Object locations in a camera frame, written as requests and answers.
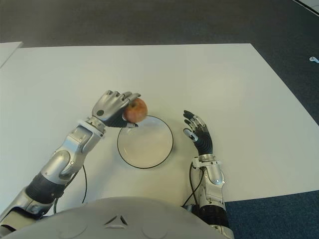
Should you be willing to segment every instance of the apple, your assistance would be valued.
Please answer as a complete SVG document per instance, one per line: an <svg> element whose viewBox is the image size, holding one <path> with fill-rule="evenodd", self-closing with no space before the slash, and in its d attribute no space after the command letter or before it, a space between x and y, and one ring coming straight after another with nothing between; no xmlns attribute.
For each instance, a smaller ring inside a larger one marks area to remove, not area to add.
<svg viewBox="0 0 319 239"><path fill-rule="evenodd" d="M124 118L132 123L141 122L148 114L148 108L143 100L135 99L126 107L124 111Z"/></svg>

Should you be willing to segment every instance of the white tabletop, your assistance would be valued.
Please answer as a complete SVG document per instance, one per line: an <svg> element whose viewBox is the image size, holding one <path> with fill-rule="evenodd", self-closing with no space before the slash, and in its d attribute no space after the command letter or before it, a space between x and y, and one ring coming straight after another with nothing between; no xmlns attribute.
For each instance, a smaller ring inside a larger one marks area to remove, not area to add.
<svg viewBox="0 0 319 239"><path fill-rule="evenodd" d="M141 93L150 115L170 126L174 147L162 165L136 169L119 156L119 129L107 129L85 161L87 201L181 205L197 153L182 132L184 109L209 126L226 201L319 189L319 127L250 44L22 48L0 77L0 211L108 89ZM81 171L58 210L80 205L83 193Z"/></svg>
<svg viewBox="0 0 319 239"><path fill-rule="evenodd" d="M20 46L22 46L21 41L0 43L0 68Z"/></svg>

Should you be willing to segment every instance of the robot forearm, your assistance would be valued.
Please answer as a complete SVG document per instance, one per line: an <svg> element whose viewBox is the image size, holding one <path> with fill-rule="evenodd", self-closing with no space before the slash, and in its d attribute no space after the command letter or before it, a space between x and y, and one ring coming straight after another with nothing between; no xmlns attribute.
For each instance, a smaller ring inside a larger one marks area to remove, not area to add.
<svg viewBox="0 0 319 239"><path fill-rule="evenodd" d="M198 191L198 216L226 238L234 239L234 234L229 228L222 194L225 179L219 168L219 162L215 161L212 154L205 154L194 158L193 165L195 168L203 169L203 180Z"/></svg>
<svg viewBox="0 0 319 239"><path fill-rule="evenodd" d="M46 214L54 200L62 196L72 175L81 169L86 155L103 136L104 127L95 117L79 122L33 181L1 214L0 225L17 230Z"/></svg>

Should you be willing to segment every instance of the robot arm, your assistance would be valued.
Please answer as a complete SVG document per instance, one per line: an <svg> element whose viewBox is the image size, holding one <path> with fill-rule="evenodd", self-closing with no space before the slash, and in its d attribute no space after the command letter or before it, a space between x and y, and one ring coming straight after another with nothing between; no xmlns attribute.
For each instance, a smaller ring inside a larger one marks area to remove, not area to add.
<svg viewBox="0 0 319 239"><path fill-rule="evenodd" d="M0 238L9 232L34 223L63 195L72 176L77 173L86 155L104 135L104 128L136 127L123 119L128 104L140 94L107 91L95 104L92 116L71 131L64 143L53 153L48 163L23 188L0 215Z"/></svg>
<svg viewBox="0 0 319 239"><path fill-rule="evenodd" d="M213 144L208 128L200 117L191 112L184 111L184 117L187 118L185 123L191 128L191 130L185 128L184 133L194 142L199 155L193 159L192 165L203 172L197 194L199 195L198 216L226 238L233 239L234 234L229 229L222 193L224 174L213 155Z"/></svg>

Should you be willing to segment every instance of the gray carpet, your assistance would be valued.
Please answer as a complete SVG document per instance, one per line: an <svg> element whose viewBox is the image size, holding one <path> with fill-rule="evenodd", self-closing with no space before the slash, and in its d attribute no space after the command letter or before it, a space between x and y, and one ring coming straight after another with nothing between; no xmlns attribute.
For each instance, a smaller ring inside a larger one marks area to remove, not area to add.
<svg viewBox="0 0 319 239"><path fill-rule="evenodd" d="M292 0L1 0L24 47L252 43L319 123L319 17ZM237 239L319 238L318 191L227 203Z"/></svg>

